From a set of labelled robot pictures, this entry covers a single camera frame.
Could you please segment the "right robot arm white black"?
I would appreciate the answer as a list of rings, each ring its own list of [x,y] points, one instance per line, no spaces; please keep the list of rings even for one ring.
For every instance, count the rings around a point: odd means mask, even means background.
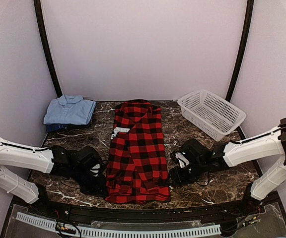
[[[248,215],[270,192],[286,181],[286,118],[260,135],[240,141],[230,141],[209,150],[196,139],[187,140],[170,157],[176,166],[169,171],[172,186],[195,183],[203,174],[220,172],[240,164],[278,155],[265,174],[250,183],[237,210]]]

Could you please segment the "red black plaid shirt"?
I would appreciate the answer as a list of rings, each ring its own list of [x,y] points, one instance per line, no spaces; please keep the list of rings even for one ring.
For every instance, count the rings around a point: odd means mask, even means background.
[[[107,202],[169,202],[161,108],[147,100],[115,107],[106,170]]]

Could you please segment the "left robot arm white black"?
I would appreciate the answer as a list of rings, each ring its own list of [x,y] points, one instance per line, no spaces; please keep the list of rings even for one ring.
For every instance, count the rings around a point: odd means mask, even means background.
[[[39,148],[0,137],[0,188],[28,204],[34,204],[43,216],[50,216],[54,205],[48,201],[46,188],[21,178],[7,166],[73,179],[79,184],[80,192],[86,195],[108,195],[103,174],[107,162],[91,146],[80,150],[67,150],[61,146]]]

